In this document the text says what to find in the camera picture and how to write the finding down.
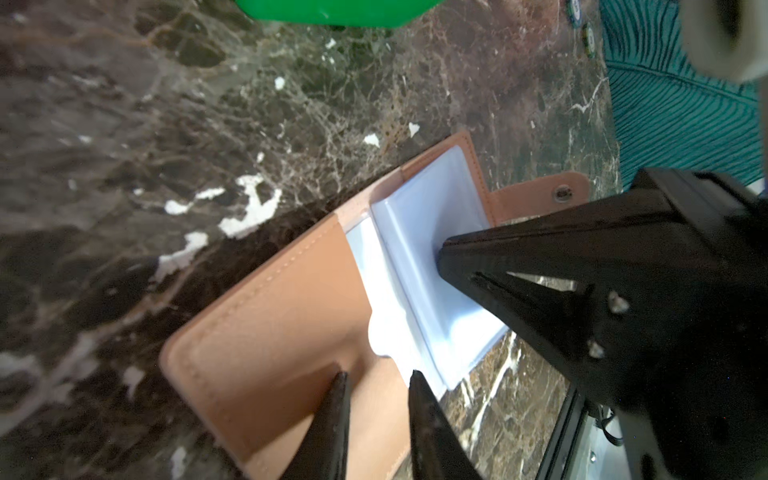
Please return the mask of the green plastic tray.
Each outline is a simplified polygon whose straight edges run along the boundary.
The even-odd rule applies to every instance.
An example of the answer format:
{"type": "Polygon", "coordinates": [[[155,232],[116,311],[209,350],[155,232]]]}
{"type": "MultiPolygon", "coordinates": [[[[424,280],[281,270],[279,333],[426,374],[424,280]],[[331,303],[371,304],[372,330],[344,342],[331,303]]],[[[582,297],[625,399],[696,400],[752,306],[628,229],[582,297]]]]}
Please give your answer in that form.
{"type": "Polygon", "coordinates": [[[237,0],[257,20],[344,27],[398,28],[441,0],[237,0]]]}

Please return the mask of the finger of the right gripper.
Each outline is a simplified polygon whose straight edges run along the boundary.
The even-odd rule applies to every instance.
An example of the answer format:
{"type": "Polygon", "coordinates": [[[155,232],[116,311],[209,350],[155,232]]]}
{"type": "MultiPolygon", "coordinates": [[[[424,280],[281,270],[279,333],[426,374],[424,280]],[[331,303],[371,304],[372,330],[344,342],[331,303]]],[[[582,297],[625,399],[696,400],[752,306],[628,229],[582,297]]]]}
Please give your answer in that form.
{"type": "Polygon", "coordinates": [[[651,203],[589,203],[454,236],[438,273],[590,399],[637,412],[654,363],[642,244],[653,222],[651,203]]]}

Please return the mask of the tan leather card holder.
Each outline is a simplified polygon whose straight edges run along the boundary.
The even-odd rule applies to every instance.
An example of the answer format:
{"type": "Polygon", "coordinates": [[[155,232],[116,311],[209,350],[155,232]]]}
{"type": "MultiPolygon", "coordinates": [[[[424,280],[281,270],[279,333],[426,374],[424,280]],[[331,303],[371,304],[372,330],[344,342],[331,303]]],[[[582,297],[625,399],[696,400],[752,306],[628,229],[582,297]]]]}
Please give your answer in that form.
{"type": "Polygon", "coordinates": [[[240,469],[281,479],[333,378],[347,372],[345,479],[389,479],[410,449],[408,379],[455,388],[506,333],[447,284],[452,236],[588,200],[575,171],[491,190],[470,135],[374,181],[177,331],[169,382],[240,469]]]}

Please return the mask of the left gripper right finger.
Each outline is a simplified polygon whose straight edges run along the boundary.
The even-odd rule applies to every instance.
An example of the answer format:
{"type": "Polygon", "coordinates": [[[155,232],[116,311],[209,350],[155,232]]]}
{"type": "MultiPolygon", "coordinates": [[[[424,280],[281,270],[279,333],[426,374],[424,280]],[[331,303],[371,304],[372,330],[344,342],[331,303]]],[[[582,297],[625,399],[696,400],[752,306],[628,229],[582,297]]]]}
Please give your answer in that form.
{"type": "Polygon", "coordinates": [[[410,377],[408,410],[414,479],[481,479],[419,370],[410,377]]]}

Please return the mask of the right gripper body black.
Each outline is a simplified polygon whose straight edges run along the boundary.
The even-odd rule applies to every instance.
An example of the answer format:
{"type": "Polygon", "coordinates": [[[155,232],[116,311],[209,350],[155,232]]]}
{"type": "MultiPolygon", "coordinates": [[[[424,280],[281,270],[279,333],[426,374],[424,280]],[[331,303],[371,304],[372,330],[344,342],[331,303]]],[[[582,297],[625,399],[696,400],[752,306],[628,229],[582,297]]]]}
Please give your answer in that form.
{"type": "Polygon", "coordinates": [[[580,206],[587,341],[642,479],[767,475],[767,204],[717,172],[649,169],[580,206]]]}

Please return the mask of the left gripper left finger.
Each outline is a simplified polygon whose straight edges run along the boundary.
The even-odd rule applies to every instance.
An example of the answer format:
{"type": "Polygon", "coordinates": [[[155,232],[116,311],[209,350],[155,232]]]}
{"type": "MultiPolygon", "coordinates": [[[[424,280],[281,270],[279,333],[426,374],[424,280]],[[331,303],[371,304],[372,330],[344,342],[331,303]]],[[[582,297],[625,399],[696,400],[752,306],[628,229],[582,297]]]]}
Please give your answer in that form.
{"type": "Polygon", "coordinates": [[[281,479],[344,480],[347,472],[351,388],[347,372],[330,384],[281,479]]]}

